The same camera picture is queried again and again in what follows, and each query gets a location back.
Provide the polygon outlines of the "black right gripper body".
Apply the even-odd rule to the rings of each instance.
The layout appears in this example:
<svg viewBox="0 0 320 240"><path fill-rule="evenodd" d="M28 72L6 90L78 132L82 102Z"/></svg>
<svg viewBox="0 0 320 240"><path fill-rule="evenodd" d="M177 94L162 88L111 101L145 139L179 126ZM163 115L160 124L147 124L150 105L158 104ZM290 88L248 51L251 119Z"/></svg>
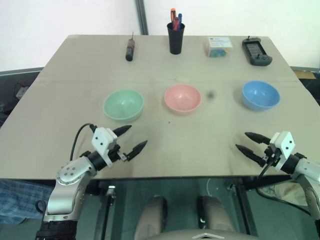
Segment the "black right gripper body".
<svg viewBox="0 0 320 240"><path fill-rule="evenodd" d="M267 165L271 163L271 166L275 167L280 160L280 149L271 143L265 149L264 153L264 164Z"/></svg>

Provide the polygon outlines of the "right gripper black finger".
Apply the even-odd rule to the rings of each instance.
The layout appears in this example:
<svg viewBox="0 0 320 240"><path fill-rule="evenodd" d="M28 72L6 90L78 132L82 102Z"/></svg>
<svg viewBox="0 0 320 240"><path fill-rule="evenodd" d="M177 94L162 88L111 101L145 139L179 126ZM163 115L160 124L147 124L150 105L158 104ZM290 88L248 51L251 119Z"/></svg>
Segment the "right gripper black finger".
<svg viewBox="0 0 320 240"><path fill-rule="evenodd" d="M258 134L258 133L254 133L254 132L245 132L244 133L248 138L250 138L252 141L258 143L258 144L266 144L266 145L269 145L270 144L270 141L271 139L264 136L264 135L261 135L261 134Z"/></svg>
<svg viewBox="0 0 320 240"><path fill-rule="evenodd" d="M249 148L242 146L242 145L239 145L239 144L235 144L235 146L243 155L245 155L247 158L249 158L252 161L254 161L255 163L257 163L260 167L263 167L266 164L266 161L262 157L256 155Z"/></svg>

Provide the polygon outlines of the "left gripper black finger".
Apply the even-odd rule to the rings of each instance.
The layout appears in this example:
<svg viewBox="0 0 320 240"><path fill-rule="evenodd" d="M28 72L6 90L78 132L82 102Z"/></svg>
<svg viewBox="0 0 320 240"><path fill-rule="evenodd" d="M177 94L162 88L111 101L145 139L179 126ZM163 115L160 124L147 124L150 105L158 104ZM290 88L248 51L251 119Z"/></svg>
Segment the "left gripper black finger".
<svg viewBox="0 0 320 240"><path fill-rule="evenodd" d="M126 133L131 127L132 125L123 125L121 127L114 129L113 132L117 137L120 137L121 135Z"/></svg>
<svg viewBox="0 0 320 240"><path fill-rule="evenodd" d="M129 162L131 161L134 157L136 157L142 150L143 148L146 146L146 144L148 143L147 140L139 143L138 145L136 145L132 151L128 154L126 154L126 160Z"/></svg>

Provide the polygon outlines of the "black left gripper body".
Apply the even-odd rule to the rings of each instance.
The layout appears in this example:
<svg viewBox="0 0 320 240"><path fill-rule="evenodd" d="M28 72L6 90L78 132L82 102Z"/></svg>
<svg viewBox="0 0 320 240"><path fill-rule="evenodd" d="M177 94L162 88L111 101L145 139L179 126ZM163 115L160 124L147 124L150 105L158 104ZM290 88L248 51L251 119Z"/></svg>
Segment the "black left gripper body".
<svg viewBox="0 0 320 240"><path fill-rule="evenodd" d="M121 147L119 144L115 144L114 148L110 149L107 155L112 163L118 160L121 160L123 162L128 160L127 155L121 151Z"/></svg>

